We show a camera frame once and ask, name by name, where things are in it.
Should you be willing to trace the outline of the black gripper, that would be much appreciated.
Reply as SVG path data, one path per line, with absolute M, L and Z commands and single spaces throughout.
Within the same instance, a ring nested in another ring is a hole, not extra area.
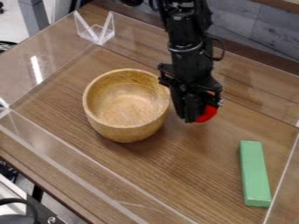
M 190 81 L 180 79 L 173 73 L 173 66 L 161 63 L 158 83 L 170 90 L 172 104 L 176 115 L 186 123 L 204 123 L 208 121 L 206 104 L 218 107 L 222 86 L 208 75 Z

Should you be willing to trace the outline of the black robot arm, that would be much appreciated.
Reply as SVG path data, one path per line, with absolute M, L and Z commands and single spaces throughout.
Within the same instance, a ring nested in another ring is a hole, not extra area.
M 216 39 L 208 34 L 212 25 L 206 0 L 120 0 L 130 7 L 148 2 L 160 14 L 168 33 L 169 64 L 157 66 L 158 83 L 169 88 L 176 115 L 186 123 L 205 123 L 221 106 L 222 86 L 212 77 Z

